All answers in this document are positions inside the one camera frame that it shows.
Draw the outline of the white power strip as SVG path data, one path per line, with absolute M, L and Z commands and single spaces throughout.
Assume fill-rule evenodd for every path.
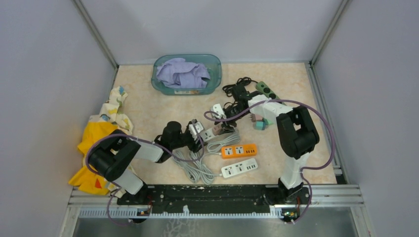
M 211 139 L 214 139 L 216 136 L 213 135 L 212 129 L 207 129 L 205 131 L 200 132 L 200 136 L 204 142 L 207 142 Z
M 221 168 L 221 175 L 223 178 L 228 179 L 256 169 L 258 169 L 256 160 L 254 158 L 250 158 Z

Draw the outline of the orange power strip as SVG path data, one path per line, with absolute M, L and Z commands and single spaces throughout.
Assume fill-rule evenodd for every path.
M 254 157 L 256 155 L 256 144 L 224 146 L 221 148 L 221 156 L 223 159 L 246 158 Z

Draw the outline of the green power strip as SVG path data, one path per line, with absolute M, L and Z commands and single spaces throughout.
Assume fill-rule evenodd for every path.
M 279 99 L 277 94 L 275 92 L 273 92 L 272 89 L 263 81 L 258 82 L 255 85 L 255 88 L 256 88 L 257 91 L 264 94 L 266 97 L 268 97 L 270 99 Z

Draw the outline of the teal usb plug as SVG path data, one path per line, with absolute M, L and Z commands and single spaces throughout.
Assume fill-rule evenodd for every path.
M 265 130 L 266 129 L 266 123 L 264 122 L 264 121 L 256 121 L 255 123 L 254 123 L 254 128 L 256 129 L 256 130 L 260 130 L 260 131 L 263 131 L 263 130 Z

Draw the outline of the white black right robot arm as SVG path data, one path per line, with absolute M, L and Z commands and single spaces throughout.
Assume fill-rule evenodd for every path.
M 270 89 L 249 92 L 243 85 L 231 88 L 234 103 L 226 108 L 220 104 L 211 107 L 212 118 L 232 126 L 243 116 L 252 113 L 277 126 L 281 148 L 287 155 L 285 169 L 278 181 L 278 197 L 283 203 L 292 203 L 302 189 L 301 169 L 310 153 L 319 143 L 319 134 L 305 106 L 291 107 L 282 102 Z

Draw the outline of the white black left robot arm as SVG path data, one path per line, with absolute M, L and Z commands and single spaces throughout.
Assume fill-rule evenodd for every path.
M 173 158 L 187 162 L 187 159 L 174 154 L 174 150 L 188 147 L 190 151 L 198 152 L 204 147 L 203 131 L 202 124 L 195 119 L 188 123 L 184 131 L 180 123 L 168 122 L 154 141 L 146 141 L 116 129 L 91 146 L 85 164 L 93 173 L 128 192 L 128 197 L 134 203 L 143 204 L 148 198 L 148 191 L 144 188 L 145 183 L 128 169 L 132 160 L 163 163 Z

